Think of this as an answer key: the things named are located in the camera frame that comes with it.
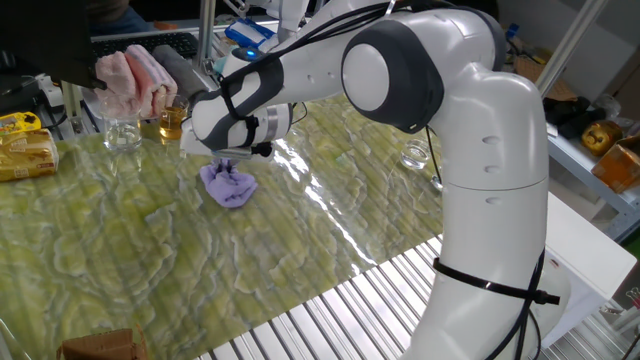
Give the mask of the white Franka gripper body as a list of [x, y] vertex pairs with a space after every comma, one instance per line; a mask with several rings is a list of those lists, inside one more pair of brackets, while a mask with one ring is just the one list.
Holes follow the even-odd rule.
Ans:
[[183, 154], [211, 156], [218, 159], [238, 161], [271, 161], [274, 147], [271, 142], [251, 145], [245, 148], [230, 148], [213, 151], [205, 146], [195, 135], [191, 118], [181, 123], [180, 150]]

